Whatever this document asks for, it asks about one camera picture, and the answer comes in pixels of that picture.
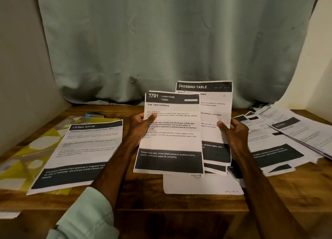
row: shirt cuff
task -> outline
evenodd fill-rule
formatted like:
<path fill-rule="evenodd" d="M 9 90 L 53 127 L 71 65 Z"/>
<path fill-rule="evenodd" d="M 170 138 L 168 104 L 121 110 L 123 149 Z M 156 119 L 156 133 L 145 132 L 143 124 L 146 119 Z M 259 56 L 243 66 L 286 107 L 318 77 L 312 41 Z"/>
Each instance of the shirt cuff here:
<path fill-rule="evenodd" d="M 117 238 L 112 206 L 98 190 L 87 187 L 57 223 L 68 238 Z"/>

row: curtain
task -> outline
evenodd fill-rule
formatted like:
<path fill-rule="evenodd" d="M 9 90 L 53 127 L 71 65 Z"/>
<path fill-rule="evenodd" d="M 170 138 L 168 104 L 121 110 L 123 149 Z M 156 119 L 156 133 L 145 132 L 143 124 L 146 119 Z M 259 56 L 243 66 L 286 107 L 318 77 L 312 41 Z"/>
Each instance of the curtain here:
<path fill-rule="evenodd" d="M 178 80 L 232 80 L 233 107 L 289 85 L 315 0 L 39 0 L 56 84 L 73 103 L 144 101 Z"/>

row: forearm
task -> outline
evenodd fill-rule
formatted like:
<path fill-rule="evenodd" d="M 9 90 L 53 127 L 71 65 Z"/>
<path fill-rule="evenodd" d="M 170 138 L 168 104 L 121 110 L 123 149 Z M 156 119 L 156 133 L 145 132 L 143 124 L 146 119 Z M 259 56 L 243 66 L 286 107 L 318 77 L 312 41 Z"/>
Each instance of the forearm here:
<path fill-rule="evenodd" d="M 309 238 L 256 165 L 249 150 L 238 156 L 252 212 L 262 238 Z"/>
<path fill-rule="evenodd" d="M 108 199 L 113 209 L 117 202 L 123 175 L 130 162 L 131 153 L 134 149 L 135 142 L 131 141 L 129 138 L 125 138 L 102 172 L 91 184 L 91 187 L 97 189 Z"/>

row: hand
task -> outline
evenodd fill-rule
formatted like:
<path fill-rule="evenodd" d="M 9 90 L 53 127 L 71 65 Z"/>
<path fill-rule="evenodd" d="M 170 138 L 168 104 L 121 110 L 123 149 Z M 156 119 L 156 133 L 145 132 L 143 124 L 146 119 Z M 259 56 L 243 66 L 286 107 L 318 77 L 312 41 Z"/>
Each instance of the hand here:
<path fill-rule="evenodd" d="M 228 144 L 232 150 L 232 157 L 238 162 L 239 156 L 250 154 L 248 149 L 249 129 L 235 118 L 231 118 L 230 122 L 230 129 L 222 121 L 218 121 L 217 125 L 220 131 L 226 134 Z"/>
<path fill-rule="evenodd" d="M 130 141 L 136 146 L 139 145 L 141 139 L 147 132 L 150 124 L 156 119 L 157 114 L 153 113 L 148 119 L 143 120 L 144 112 L 134 115 L 130 118 L 129 131 L 126 135 L 126 140 Z"/>

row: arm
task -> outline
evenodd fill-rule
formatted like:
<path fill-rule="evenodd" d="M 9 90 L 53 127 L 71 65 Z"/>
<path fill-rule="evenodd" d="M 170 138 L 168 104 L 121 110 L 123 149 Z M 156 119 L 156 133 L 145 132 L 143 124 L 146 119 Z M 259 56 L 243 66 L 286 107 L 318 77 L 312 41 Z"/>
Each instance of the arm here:
<path fill-rule="evenodd" d="M 152 114 L 147 120 L 143 120 L 143 116 L 144 113 L 140 113 L 131 118 L 127 136 L 102 172 L 91 184 L 91 187 L 97 189 L 106 197 L 113 208 L 117 202 L 123 175 L 130 162 L 130 155 L 135 147 L 139 145 L 149 125 L 156 119 L 157 114 Z"/>
<path fill-rule="evenodd" d="M 269 239 L 309 238 L 256 165 L 248 149 L 247 126 L 234 118 L 230 129 L 221 121 L 217 125 L 226 134 L 232 157 L 240 167 L 260 236 Z"/>
<path fill-rule="evenodd" d="M 87 187 L 75 203 L 51 229 L 47 239 L 117 238 L 114 228 L 114 209 L 123 175 L 131 154 L 155 120 L 154 113 L 143 120 L 143 113 L 130 120 L 128 134 L 95 181 Z"/>

